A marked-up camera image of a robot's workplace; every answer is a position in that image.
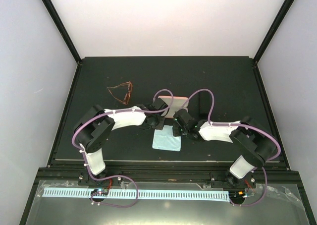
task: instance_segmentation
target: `black metal frame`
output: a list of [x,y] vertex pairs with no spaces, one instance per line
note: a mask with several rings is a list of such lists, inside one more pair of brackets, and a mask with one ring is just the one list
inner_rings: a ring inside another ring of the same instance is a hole
[[[54,23],[56,24],[58,30],[60,31],[63,39],[65,40],[69,50],[71,51],[74,59],[78,63],[77,70],[69,91],[69,95],[66,101],[66,105],[62,114],[62,118],[58,127],[56,138],[53,143],[53,148],[49,157],[47,168],[40,168],[37,176],[35,178],[34,184],[31,189],[29,199],[27,201],[21,223],[25,224],[32,206],[32,202],[37,190],[37,186],[40,180],[78,180],[79,175],[85,169],[82,162],[74,161],[56,161],[54,160],[55,154],[57,152],[57,147],[60,141],[61,133],[64,129],[67,113],[72,101],[73,94],[76,89],[76,84],[81,71],[81,58],[69,36],[66,28],[64,27],[62,20],[60,19],[56,9],[51,0],[42,0],[45,7],[47,8],[49,14],[51,15]],[[267,163],[265,166],[267,178],[270,183],[290,183],[296,184],[298,186],[301,199],[303,201],[306,214],[308,216],[309,222],[312,225],[316,225],[316,221],[313,216],[305,189],[303,187],[299,173],[296,171],[289,170],[289,163],[285,155],[285,150],[283,148],[280,135],[274,120],[272,109],[267,98],[267,94],[263,85],[261,74],[258,69],[257,63],[259,62],[261,56],[268,47],[270,41],[272,40],[277,28],[281,24],[283,18],[285,17],[287,11],[289,10],[291,4],[294,0],[285,0],[282,7],[280,8],[275,20],[273,21],[267,35],[265,36],[258,52],[254,57],[254,75],[258,84],[258,88],[261,94],[261,98],[264,104],[265,112],[269,121],[269,125],[273,135],[279,141],[282,148],[282,156],[280,158],[280,163]],[[137,162],[135,163],[123,163],[123,162],[112,162],[107,163],[107,168],[120,170],[124,175],[131,177],[136,181],[152,181],[152,182],[162,182],[167,181],[171,178],[177,178],[178,181],[182,182],[202,182],[210,180],[210,174],[213,171],[224,171],[227,170],[231,163],[181,163],[175,166],[173,163],[164,164],[153,164],[153,163],[142,163],[141,165]],[[255,171],[254,178],[259,183],[264,183],[264,176],[262,171]]]

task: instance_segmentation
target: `black tabletop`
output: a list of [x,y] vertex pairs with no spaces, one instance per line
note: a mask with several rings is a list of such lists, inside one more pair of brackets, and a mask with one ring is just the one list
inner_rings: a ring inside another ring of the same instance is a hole
[[[127,81],[132,82],[133,91],[129,105],[124,106],[106,88]],[[55,159],[82,160],[71,144],[73,127],[95,104],[105,109],[129,108],[151,103],[160,89],[169,89],[174,96],[188,97],[201,88],[214,93],[212,121],[230,122],[251,116],[269,130],[252,61],[247,56],[86,57]],[[192,116],[198,116],[198,97],[190,101],[188,110]],[[103,147],[104,160],[232,162],[240,155],[231,143],[197,142],[186,137],[181,138],[180,152],[156,150],[152,148],[153,135],[154,130],[136,126],[114,130]]]

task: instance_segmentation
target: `white wall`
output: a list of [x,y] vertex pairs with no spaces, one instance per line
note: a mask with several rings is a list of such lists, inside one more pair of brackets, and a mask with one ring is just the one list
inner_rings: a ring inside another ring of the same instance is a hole
[[76,63],[41,0],[0,0],[0,220],[18,224]]
[[81,57],[254,57],[284,0],[52,0]]
[[291,169],[317,218],[317,5],[295,0],[259,62]]

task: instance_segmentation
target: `light blue cloth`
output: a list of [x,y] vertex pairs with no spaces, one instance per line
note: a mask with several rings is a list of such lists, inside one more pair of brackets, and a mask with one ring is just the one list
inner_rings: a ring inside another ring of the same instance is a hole
[[164,125],[163,130],[155,130],[152,147],[159,150],[180,151],[180,137],[173,136],[173,126]]

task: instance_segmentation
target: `sunglasses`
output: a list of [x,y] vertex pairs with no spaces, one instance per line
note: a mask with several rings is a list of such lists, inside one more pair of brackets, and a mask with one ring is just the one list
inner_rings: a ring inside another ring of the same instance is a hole
[[[124,96],[124,100],[120,100],[118,99],[117,97],[115,97],[111,90],[113,89],[116,89],[116,88],[120,88],[120,87],[123,87],[123,86],[127,86],[128,87],[128,92],[125,94]],[[113,86],[113,87],[107,87],[109,93],[112,95],[112,97],[114,97],[116,100],[118,100],[120,103],[124,104],[124,105],[127,105],[130,101],[130,98],[131,98],[131,93],[132,93],[132,83],[129,81],[129,82],[125,82],[125,83],[122,83],[122,84],[119,84],[117,86]]]

